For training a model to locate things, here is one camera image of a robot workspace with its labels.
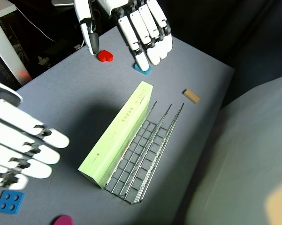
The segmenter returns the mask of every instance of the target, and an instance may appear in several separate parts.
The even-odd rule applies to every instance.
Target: blue square piece
[[[24,193],[17,191],[3,191],[0,198],[0,212],[16,214],[19,211]]]
[[[140,69],[140,67],[137,65],[137,63],[136,63],[133,67],[134,67],[134,69],[135,69],[136,71],[138,71],[138,72],[140,72],[140,73],[142,73],[142,74],[145,74],[145,75],[150,74],[151,69],[152,69],[152,67],[149,66],[149,69],[148,69],[148,70],[143,71],[143,70]]]

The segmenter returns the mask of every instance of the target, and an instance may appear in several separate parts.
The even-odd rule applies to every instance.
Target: red heart
[[[101,62],[105,62],[105,61],[111,62],[114,59],[113,54],[111,54],[107,50],[102,50],[101,52],[99,52],[97,57]]]

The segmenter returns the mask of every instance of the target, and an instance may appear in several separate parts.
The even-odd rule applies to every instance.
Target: wire rack
[[[162,124],[171,105],[160,121],[153,123],[149,121],[149,117],[155,105],[156,102],[121,158],[105,188],[110,193],[131,204],[139,203],[143,200],[183,108],[182,105],[170,126],[165,129],[162,127]]]

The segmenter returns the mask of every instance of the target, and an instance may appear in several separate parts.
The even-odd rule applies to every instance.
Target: gray table
[[[50,178],[30,179],[18,214],[0,213],[0,225],[48,225],[62,214],[76,225],[172,222],[234,70],[176,38],[149,75],[133,69],[117,28],[100,37],[100,47],[114,54],[113,62],[98,61],[84,47],[19,90],[20,108],[62,131],[70,145],[58,150],[61,160]],[[154,86],[151,105],[158,101],[157,114],[172,103],[171,120],[185,106],[144,200],[130,205],[77,168],[141,81]],[[201,97],[197,105],[182,95],[188,88]]]

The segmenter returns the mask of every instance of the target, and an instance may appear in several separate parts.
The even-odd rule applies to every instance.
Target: white robotic hand
[[[89,50],[94,50],[94,45],[97,47],[98,44],[99,47],[99,41],[93,42],[90,36],[92,29],[87,33],[88,25],[84,22],[92,18],[92,13],[87,12],[88,10],[91,12],[90,1],[74,0],[74,6],[84,40]],[[171,28],[156,0],[97,0],[97,2],[110,16],[116,18],[141,70],[146,71],[149,68],[145,53],[153,65],[159,64],[161,59],[166,58],[172,49]]]
[[[0,187],[20,190],[28,178],[51,175],[47,164],[55,164],[60,155],[49,146],[64,148],[69,139],[19,110],[22,97],[0,83]]]

